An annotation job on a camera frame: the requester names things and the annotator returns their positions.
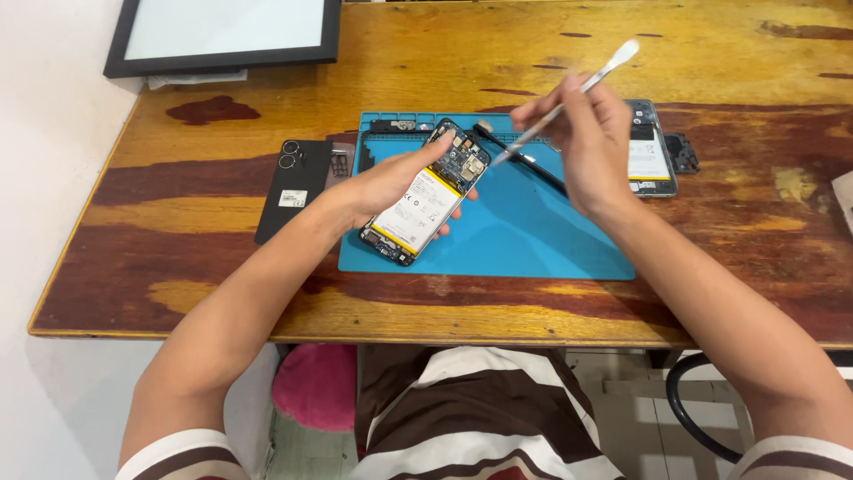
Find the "label sticker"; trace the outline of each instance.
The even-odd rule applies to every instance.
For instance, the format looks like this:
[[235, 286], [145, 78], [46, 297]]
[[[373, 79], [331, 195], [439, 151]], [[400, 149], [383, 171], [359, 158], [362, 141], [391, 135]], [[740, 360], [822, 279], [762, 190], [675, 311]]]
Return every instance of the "label sticker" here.
[[632, 180], [670, 179], [670, 169], [666, 166], [666, 158], [660, 146], [657, 129], [654, 130], [654, 140], [628, 142], [628, 178]]
[[278, 206], [302, 208], [305, 206], [306, 198], [308, 198], [308, 190], [282, 190]]
[[424, 169], [403, 198], [379, 214], [372, 226], [417, 255], [450, 215], [459, 197], [435, 173]]

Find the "motherboard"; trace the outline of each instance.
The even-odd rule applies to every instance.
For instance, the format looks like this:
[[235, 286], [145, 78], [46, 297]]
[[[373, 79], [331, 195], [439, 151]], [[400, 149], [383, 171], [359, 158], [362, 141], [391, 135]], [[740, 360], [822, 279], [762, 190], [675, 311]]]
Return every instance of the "motherboard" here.
[[453, 144], [429, 168], [465, 195], [488, 167], [491, 156], [449, 119], [442, 119], [426, 142], [434, 142], [451, 129], [456, 130]]

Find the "wooden desk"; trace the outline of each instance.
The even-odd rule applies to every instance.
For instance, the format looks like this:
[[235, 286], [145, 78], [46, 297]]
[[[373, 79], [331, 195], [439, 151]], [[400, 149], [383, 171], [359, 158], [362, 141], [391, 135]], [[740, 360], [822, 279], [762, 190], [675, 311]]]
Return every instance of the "wooden desk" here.
[[[845, 0], [342, 10], [335, 65], [140, 95], [31, 334], [166, 336], [256, 249], [274, 152], [286, 138], [354, 143], [363, 110], [505, 112], [548, 92], [574, 61], [596, 68], [638, 35], [640, 53], [610, 83], [656, 102], [664, 129], [686, 133], [702, 166], [679, 176], [677, 197], [647, 203], [822, 345], [853, 348], [853, 239], [830, 186], [853, 170]], [[336, 264], [337, 249], [274, 340], [692, 344], [641, 279], [360, 274]]]

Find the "white wall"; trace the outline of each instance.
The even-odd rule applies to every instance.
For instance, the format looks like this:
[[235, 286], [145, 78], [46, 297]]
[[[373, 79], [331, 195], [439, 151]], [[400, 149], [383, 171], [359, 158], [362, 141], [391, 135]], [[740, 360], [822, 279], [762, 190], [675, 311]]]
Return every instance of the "white wall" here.
[[[115, 475], [136, 379], [158, 342], [47, 340], [26, 322], [142, 87], [102, 77], [120, 0], [0, 2], [0, 477]], [[226, 425], [262, 470], [277, 355], [229, 393]]]

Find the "hand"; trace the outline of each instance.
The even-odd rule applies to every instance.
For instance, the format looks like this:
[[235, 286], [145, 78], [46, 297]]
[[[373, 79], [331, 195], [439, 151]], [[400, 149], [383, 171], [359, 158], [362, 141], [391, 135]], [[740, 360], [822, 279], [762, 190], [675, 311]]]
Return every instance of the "hand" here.
[[[415, 180], [415, 175], [438, 160], [450, 147], [454, 136], [452, 131], [446, 132], [435, 142], [428, 143], [415, 152], [388, 157], [368, 171], [335, 185], [327, 193], [337, 196], [347, 205], [352, 220], [350, 228], [361, 228], [371, 217], [403, 198]], [[467, 194], [469, 200], [477, 200], [477, 196], [475, 189], [471, 189]], [[458, 207], [450, 214], [453, 220], [458, 220], [460, 216], [461, 210]], [[445, 223], [433, 238], [448, 233], [450, 227]]]
[[509, 114], [513, 128], [526, 130], [563, 103], [563, 114], [545, 127], [561, 148], [563, 179], [572, 206], [595, 220], [637, 202], [628, 185], [631, 111], [603, 83], [581, 93], [589, 77], [572, 73], [548, 94]]

